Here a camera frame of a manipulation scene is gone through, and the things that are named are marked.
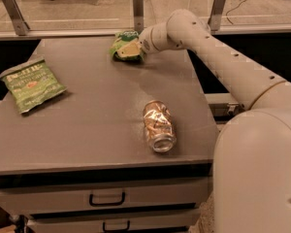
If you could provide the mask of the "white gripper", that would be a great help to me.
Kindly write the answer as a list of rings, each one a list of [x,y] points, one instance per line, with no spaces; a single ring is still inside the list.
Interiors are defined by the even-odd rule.
[[[139,36],[138,42],[129,43],[117,51],[117,55],[124,58],[142,57],[145,53],[157,53],[168,48],[166,23],[161,22],[147,27]]]

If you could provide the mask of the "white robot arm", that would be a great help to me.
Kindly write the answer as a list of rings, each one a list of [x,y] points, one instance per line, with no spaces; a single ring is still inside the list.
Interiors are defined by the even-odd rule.
[[[212,37],[176,10],[118,51],[192,50],[242,106],[221,130],[213,161],[215,233],[291,233],[291,83]]]

